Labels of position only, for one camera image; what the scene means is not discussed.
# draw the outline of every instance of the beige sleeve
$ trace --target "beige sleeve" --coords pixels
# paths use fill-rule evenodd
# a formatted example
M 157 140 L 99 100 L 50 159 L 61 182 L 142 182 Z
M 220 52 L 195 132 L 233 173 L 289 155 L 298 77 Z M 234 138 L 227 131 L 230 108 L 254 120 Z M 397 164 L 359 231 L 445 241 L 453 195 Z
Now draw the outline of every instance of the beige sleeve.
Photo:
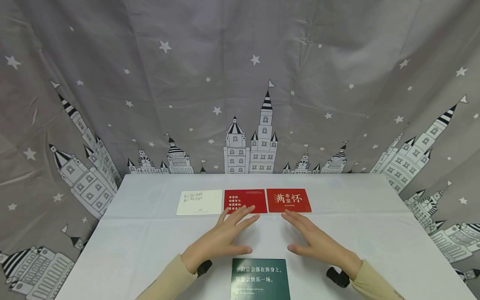
M 188 272 L 180 255 L 177 255 L 136 300 L 174 300 L 195 279 L 197 279 L 197 274 Z
M 405 300 L 366 260 L 350 282 L 367 300 Z

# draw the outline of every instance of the red card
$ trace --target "red card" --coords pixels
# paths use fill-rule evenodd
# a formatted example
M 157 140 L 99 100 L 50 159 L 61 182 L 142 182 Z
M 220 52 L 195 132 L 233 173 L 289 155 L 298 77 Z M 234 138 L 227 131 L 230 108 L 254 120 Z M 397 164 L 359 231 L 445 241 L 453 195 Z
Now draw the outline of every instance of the red card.
M 268 211 L 283 213 L 286 209 L 298 213 L 311 213 L 305 189 L 267 189 Z
M 266 214 L 267 203 L 265 201 L 265 190 L 225 190 L 224 209 L 230 207 L 229 214 L 240 207 L 255 205 L 252 214 Z

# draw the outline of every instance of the white tablecloth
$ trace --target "white tablecloth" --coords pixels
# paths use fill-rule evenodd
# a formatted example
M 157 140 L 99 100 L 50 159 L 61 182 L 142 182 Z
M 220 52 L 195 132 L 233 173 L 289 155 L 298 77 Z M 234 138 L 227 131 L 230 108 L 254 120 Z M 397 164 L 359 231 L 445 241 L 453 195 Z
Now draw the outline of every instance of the white tablecloth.
M 57 300 L 133 300 L 218 216 L 176 216 L 182 191 L 305 188 L 316 225 L 370 263 L 407 300 L 474 300 L 383 175 L 127 175 Z M 287 250 L 301 236 L 280 214 L 261 218 L 238 238 L 249 257 L 287 261 L 293 300 L 361 300 L 336 286 L 329 266 Z M 230 298 L 231 258 L 214 260 L 179 299 Z

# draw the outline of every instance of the hand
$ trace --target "hand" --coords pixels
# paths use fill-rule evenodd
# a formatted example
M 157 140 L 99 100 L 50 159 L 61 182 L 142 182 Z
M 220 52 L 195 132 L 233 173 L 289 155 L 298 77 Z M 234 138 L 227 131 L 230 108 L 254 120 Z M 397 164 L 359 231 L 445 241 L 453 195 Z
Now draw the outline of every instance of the hand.
M 228 214 L 228 208 L 224 210 L 216 225 L 210 231 L 202 235 L 195 243 L 190 245 L 181 255 L 181 260 L 185 264 L 187 270 L 194 274 L 198 267 L 204 261 L 209 259 L 222 256 L 250 254 L 252 252 L 250 247 L 234 246 L 232 243 L 245 228 L 260 218 L 260 215 L 254 215 L 239 223 L 254 209 L 254 205 L 249 208 L 242 206 L 226 220 L 225 216 Z
M 337 243 L 303 215 L 285 210 L 282 217 L 302 234 L 308 244 L 308 247 L 289 245 L 287 247 L 289 251 L 335 265 L 345 271 L 351 279 L 357 277 L 362 261 L 355 253 Z

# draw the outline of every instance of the backdrop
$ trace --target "backdrop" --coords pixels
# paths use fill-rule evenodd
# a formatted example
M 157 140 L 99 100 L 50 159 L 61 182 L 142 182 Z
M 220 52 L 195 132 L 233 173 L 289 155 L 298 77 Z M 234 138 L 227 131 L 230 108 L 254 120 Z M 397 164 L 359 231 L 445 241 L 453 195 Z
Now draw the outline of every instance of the backdrop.
M 53 299 L 125 173 L 223 172 L 383 173 L 480 295 L 479 1 L 1 8 L 0 298 Z

